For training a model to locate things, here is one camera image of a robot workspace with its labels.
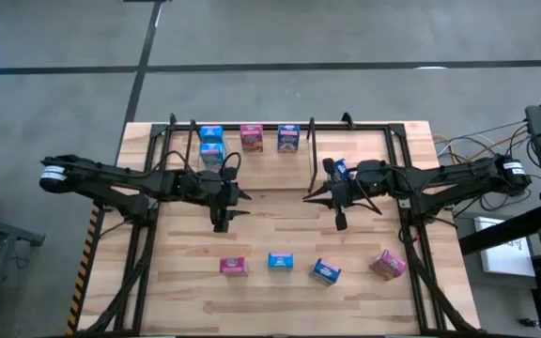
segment metal bracket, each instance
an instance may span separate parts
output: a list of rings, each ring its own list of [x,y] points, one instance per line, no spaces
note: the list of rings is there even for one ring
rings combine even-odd
[[[173,131],[175,129],[176,124],[177,124],[177,118],[175,117],[175,114],[170,113],[170,125],[168,126],[170,131]]]
[[[167,124],[151,125],[151,129],[149,130],[149,137],[158,137],[162,135],[162,133],[165,132],[167,128]]]
[[[390,130],[400,137],[406,137],[406,129],[401,123],[390,123],[388,124]]]
[[[348,112],[345,112],[343,115],[342,115],[342,119],[341,119],[342,122],[346,122],[348,123],[348,129],[350,131],[353,131],[356,129],[356,125],[354,124],[354,121],[352,120],[352,116],[348,113]]]

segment white label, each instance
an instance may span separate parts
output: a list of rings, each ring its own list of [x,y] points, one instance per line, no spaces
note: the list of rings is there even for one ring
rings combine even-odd
[[[66,177],[64,175],[56,174],[56,173],[43,173],[41,174],[41,178],[51,178],[51,179],[57,179],[57,180],[66,180]]]
[[[44,172],[63,174],[64,168],[57,165],[48,165],[43,169]]]
[[[510,169],[510,168],[523,169],[523,165],[521,165],[521,162],[509,162],[509,163],[504,164],[504,169]]]

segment plywood surface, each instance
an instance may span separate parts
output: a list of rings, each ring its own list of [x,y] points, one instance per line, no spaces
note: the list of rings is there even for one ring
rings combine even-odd
[[[421,168],[436,166],[428,123],[405,124],[413,164]],[[118,165],[142,169],[149,126],[128,125]],[[171,148],[178,150],[182,145],[181,149],[185,149],[186,135],[175,132]],[[198,165],[196,149],[191,149],[193,167]],[[318,131],[317,150],[319,161],[326,157],[346,158],[355,165],[365,159],[387,160],[383,135],[373,131]],[[173,157],[168,168],[178,165],[179,160]],[[248,167],[244,161],[238,176],[240,185],[241,175],[260,175],[268,180],[265,184],[277,181],[282,189],[260,190],[254,186],[250,191],[254,200],[239,204],[239,209],[252,214],[232,221],[227,234],[212,232],[206,208],[162,204],[142,334],[418,333],[408,271],[385,282],[367,267],[383,249],[405,257],[397,239],[395,201],[389,197],[375,199],[382,216],[366,209],[350,209],[348,230],[337,232],[332,211],[301,202],[307,194],[302,188],[309,183],[300,183],[300,178],[305,178],[303,170],[302,177],[294,175],[297,179],[285,183],[282,180],[288,178],[273,178],[264,172],[264,166],[253,168],[245,174]],[[441,216],[450,217],[445,212]],[[108,214],[103,228],[120,221],[117,214]],[[130,227],[124,226],[100,239],[79,328],[93,323],[118,290],[130,232]],[[427,232],[440,287],[458,311],[478,326],[456,231],[449,225],[433,223]],[[268,271],[268,252],[294,253],[293,271]],[[221,275],[219,258],[224,256],[245,256],[248,276]],[[327,287],[308,277],[319,257],[343,270],[337,284]],[[426,289],[424,298],[431,322]]]

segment blue box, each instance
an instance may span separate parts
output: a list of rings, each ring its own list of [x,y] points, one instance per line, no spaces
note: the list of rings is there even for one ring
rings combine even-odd
[[[300,143],[300,125],[279,125],[277,151],[297,152]]]
[[[340,273],[342,273],[340,268],[337,268],[319,258],[315,264],[315,268],[310,272],[310,277],[325,284],[326,286],[329,286],[337,282],[337,278],[339,278]]]
[[[335,179],[337,180],[346,180],[349,178],[349,173],[347,172],[348,165],[346,160],[341,159],[335,161]]]
[[[223,126],[202,126],[199,130],[199,138],[202,143],[222,143]]]
[[[224,146],[222,143],[203,143],[199,148],[202,162],[209,170],[218,170],[224,161]]]
[[[269,253],[269,269],[293,269],[293,253]]]

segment yellow and black hazard tape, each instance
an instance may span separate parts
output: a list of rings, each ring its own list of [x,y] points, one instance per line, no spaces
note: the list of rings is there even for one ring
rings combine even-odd
[[[89,275],[91,274],[91,268],[93,267],[93,257],[97,250],[102,222],[103,210],[93,205],[89,228],[86,230],[83,257],[81,257],[81,265],[79,266],[78,277],[76,277],[76,284],[74,285],[74,295],[72,295],[66,335],[74,334],[78,328],[79,317],[81,316],[83,303],[85,302],[86,286],[89,281]]]

